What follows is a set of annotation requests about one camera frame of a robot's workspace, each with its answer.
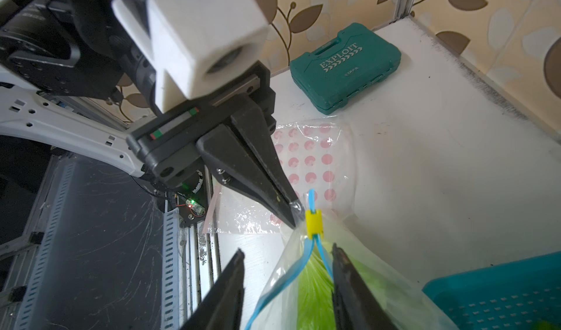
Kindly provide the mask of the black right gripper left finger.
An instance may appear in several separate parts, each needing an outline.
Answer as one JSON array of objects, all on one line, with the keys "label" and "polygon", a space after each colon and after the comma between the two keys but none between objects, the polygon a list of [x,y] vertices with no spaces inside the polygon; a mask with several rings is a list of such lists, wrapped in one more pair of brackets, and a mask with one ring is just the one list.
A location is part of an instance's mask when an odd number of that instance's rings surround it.
[{"label": "black right gripper left finger", "polygon": [[238,249],[195,313],[180,330],[238,330],[243,313],[245,254]]}]

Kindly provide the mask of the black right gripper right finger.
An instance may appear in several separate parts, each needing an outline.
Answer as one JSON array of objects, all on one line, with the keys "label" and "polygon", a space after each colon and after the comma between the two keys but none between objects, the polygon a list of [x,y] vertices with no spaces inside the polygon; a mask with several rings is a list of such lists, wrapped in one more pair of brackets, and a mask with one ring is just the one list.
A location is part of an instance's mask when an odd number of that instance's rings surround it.
[{"label": "black right gripper right finger", "polygon": [[397,329],[345,251],[336,244],[333,245],[333,277],[336,329]]}]

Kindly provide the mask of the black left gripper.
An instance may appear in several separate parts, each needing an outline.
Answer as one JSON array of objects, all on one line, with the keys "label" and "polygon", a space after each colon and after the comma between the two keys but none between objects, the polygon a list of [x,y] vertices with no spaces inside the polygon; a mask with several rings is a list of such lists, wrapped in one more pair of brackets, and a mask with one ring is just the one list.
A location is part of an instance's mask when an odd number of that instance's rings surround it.
[{"label": "black left gripper", "polygon": [[215,92],[135,127],[127,144],[163,186],[181,187],[203,159],[219,182],[294,228],[301,202],[271,139],[275,98],[270,71],[257,62]]}]

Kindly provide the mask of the clear blue-zip zipper bag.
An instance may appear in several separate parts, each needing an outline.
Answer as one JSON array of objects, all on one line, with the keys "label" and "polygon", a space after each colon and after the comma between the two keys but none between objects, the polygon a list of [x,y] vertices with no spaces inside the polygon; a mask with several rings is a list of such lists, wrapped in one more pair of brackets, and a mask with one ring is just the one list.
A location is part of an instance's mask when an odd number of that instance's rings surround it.
[{"label": "clear blue-zip zipper bag", "polygon": [[247,329],[455,329],[420,289],[305,194]]}]

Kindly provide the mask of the clear pink-zip dotted bag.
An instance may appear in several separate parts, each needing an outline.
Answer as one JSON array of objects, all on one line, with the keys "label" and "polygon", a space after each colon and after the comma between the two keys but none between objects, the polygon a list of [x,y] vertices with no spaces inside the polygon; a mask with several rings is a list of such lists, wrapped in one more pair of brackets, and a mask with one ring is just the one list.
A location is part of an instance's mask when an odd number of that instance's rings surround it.
[{"label": "clear pink-zip dotted bag", "polygon": [[[342,219],[353,211],[356,156],[349,124],[336,117],[279,125],[272,136],[281,167],[302,204],[315,204]],[[283,223],[261,204],[215,185],[205,233],[276,234]]]}]

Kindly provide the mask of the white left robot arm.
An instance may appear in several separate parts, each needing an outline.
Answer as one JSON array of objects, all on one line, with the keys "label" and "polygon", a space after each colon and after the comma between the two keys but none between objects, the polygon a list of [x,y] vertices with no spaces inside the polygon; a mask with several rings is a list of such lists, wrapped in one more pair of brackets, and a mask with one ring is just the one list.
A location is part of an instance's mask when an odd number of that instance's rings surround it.
[{"label": "white left robot arm", "polygon": [[264,0],[7,0],[1,134],[181,192],[201,167],[290,227],[302,204],[271,139]]}]

